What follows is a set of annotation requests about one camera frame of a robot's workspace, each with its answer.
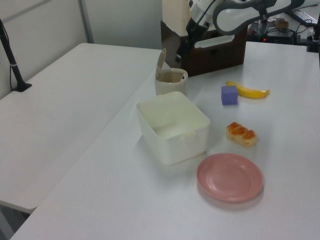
keyboard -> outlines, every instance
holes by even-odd
[[[294,20],[297,20],[300,24],[306,27],[314,27],[318,23],[318,21],[315,20],[312,16],[306,14],[305,12],[299,9],[290,10],[286,12],[286,14],[288,14]]]

square container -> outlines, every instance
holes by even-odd
[[[137,104],[142,134],[166,165],[206,151],[210,120],[183,93],[157,95]]]

toy bread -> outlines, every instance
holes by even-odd
[[[226,127],[227,138],[235,141],[245,147],[251,147],[257,143],[257,136],[255,131],[248,130],[246,127],[242,126],[237,122],[231,123]]]

yellow banana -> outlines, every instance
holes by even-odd
[[[246,98],[251,98],[251,99],[259,99],[267,96],[270,93],[270,90],[262,91],[262,90],[254,90],[250,88],[246,88],[244,86],[241,86],[233,81],[227,81],[225,83],[227,86],[236,86],[238,89],[238,94],[239,96],[243,96]]]

purple block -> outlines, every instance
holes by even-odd
[[[238,104],[238,89],[236,86],[222,86],[221,100],[223,105]]]

